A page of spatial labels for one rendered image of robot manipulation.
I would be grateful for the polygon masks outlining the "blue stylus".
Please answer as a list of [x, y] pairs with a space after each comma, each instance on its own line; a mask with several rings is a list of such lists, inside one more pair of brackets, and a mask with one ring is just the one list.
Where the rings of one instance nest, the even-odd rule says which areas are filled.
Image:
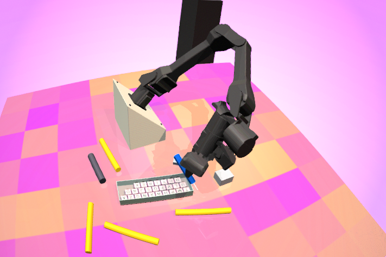
[[[178, 164], [179, 168], [181, 169], [181, 171], [183, 172], [183, 174], [185, 175], [185, 168], [183, 168], [179, 163], [180, 161], [182, 160], [181, 156], [179, 154], [177, 155], [174, 155], [173, 158], [175, 159], [176, 163]], [[196, 185], [194, 184], [195, 183], [195, 179], [193, 178], [193, 176], [191, 176], [190, 178], [187, 178], [188, 182], [190, 184], [193, 184], [195, 186], [195, 188], [198, 190], [198, 188], [196, 187]]]

